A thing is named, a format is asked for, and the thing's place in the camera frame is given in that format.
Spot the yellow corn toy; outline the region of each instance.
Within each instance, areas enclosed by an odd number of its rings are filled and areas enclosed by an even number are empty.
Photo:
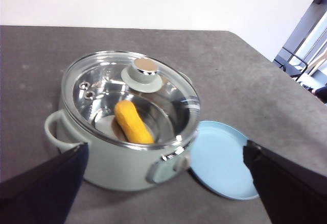
[[[114,114],[129,142],[154,143],[133,102],[127,100],[118,102],[114,107]]]

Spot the lid knob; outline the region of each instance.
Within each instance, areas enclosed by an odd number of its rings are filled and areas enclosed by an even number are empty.
[[[153,93],[162,87],[162,80],[157,72],[158,65],[154,61],[137,58],[132,65],[123,69],[122,79],[134,90]]]

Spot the gray table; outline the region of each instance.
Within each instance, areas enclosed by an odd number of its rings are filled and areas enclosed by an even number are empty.
[[[201,98],[203,120],[327,175],[327,107],[246,42],[224,31],[1,27],[1,177],[58,154],[45,118],[76,58],[126,50],[183,71]],[[232,201],[185,172],[153,189],[115,192],[83,182],[66,223],[270,223],[260,199]]]

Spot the cooking pot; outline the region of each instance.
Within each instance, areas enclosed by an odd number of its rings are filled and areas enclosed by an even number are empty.
[[[121,100],[135,104],[155,143],[127,141],[114,117]],[[141,190],[190,165],[199,98],[188,77],[156,59],[117,51],[84,56],[65,72],[59,104],[44,123],[45,133],[61,152],[88,143],[84,178],[91,183]]]

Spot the glass lid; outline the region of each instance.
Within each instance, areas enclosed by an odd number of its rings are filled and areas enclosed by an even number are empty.
[[[62,79],[69,115],[96,137],[136,150],[188,143],[199,123],[200,101],[189,81],[164,63],[139,53],[105,51],[73,63]],[[133,102],[155,143],[130,143],[114,116]]]

